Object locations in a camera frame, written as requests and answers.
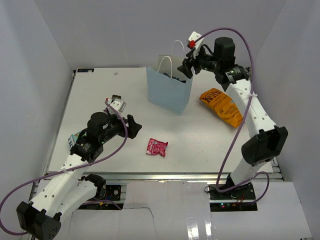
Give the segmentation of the red snack packet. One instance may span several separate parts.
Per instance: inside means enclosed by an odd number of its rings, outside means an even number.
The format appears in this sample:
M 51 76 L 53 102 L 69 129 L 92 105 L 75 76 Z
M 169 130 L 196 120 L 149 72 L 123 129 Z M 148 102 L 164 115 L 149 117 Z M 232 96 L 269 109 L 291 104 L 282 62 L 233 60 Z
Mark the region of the red snack packet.
M 161 157 L 165 157 L 167 146 L 168 146 L 168 142 L 162 142 L 154 138 L 150 138 L 148 141 L 146 154 L 152 155 L 152 156 L 160 155 Z

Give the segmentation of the purple candy bar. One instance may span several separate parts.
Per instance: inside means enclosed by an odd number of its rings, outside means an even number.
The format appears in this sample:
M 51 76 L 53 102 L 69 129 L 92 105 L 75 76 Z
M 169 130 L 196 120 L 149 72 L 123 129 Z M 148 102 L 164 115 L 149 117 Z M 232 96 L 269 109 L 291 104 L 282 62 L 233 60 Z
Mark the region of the purple candy bar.
M 121 100 L 121 99 L 122 99 L 122 97 L 121 97 L 120 95 L 115 95 L 115 94 L 113 94 L 112 97 L 111 97 L 111 100 L 112 100 L 112 101 Z

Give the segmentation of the orange kettle chips bag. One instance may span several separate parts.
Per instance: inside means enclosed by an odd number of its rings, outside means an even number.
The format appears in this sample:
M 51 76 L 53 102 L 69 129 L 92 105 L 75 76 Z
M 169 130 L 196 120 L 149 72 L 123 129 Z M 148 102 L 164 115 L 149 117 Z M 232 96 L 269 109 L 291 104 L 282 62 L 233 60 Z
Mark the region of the orange kettle chips bag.
M 217 88 L 202 93 L 199 97 L 206 106 L 213 110 L 217 116 L 230 126 L 237 128 L 241 125 L 243 116 L 234 101 Z

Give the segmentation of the teal red snack pouch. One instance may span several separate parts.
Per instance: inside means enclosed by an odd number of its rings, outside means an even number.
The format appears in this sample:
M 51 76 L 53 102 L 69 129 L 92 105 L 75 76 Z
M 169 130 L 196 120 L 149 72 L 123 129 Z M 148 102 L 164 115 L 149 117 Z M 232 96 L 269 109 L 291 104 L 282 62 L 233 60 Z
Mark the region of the teal red snack pouch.
M 71 150 L 72 147 L 77 143 L 78 139 L 85 139 L 87 136 L 87 130 L 83 129 L 75 134 L 71 134 L 70 137 L 68 138 L 67 142 L 68 142 L 68 146 L 69 149 Z

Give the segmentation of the blue vinegar chips bag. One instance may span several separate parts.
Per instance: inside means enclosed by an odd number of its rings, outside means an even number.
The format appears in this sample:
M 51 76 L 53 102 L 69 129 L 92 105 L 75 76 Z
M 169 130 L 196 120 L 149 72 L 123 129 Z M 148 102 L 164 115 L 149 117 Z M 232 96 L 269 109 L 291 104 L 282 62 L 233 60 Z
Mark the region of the blue vinegar chips bag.
M 186 80 L 182 80 L 179 77 L 171 76 L 166 72 L 164 72 L 163 75 L 165 75 L 166 77 L 168 77 L 170 79 L 174 79 L 174 80 L 179 81 L 179 82 L 184 83 L 184 84 L 187 82 Z

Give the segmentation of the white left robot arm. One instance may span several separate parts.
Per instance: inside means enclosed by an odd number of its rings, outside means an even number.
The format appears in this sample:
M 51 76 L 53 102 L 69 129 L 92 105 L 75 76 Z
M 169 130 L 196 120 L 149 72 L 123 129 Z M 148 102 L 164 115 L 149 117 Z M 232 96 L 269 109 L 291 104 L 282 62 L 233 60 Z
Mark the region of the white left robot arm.
M 142 125 L 132 115 L 96 112 L 87 122 L 70 149 L 61 173 L 52 177 L 42 191 L 17 209 L 20 227 L 38 240 L 52 240 L 62 222 L 89 199 L 105 196 L 106 181 L 96 175 L 83 176 L 101 155 L 103 145 L 115 136 L 134 139 Z

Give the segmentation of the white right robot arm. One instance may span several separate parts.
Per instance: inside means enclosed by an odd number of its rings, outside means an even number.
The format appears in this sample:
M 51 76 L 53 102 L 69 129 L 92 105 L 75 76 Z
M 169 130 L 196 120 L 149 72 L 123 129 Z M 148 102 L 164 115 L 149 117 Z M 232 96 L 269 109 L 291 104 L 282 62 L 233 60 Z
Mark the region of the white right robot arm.
M 279 127 L 269 117 L 253 90 L 249 71 L 236 64 L 235 44 L 232 38 L 219 37 L 211 50 L 200 36 L 188 39 L 190 52 L 177 69 L 191 78 L 201 70 L 214 73 L 215 80 L 231 97 L 247 126 L 249 140 L 241 147 L 242 158 L 216 190 L 236 200 L 244 193 L 246 183 L 261 174 L 260 169 L 277 157 L 288 137 L 286 127 Z

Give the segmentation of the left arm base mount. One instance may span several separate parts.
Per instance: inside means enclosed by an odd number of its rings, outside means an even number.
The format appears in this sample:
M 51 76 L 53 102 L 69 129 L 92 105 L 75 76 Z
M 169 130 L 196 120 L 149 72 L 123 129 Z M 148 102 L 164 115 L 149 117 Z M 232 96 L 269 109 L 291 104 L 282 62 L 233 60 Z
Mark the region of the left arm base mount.
M 104 185 L 102 187 L 98 187 L 95 196 L 90 198 L 88 201 L 119 201 L 121 199 L 121 193 L 121 185 Z

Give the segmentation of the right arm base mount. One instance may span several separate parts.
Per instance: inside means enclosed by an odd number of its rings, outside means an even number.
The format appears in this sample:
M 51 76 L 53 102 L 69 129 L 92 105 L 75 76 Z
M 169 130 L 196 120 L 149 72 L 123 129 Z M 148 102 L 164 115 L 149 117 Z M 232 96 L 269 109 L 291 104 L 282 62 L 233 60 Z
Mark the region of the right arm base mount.
M 255 212 L 258 210 L 253 185 L 248 183 L 229 192 L 218 192 L 214 184 L 204 188 L 209 194 L 210 211 L 213 212 Z

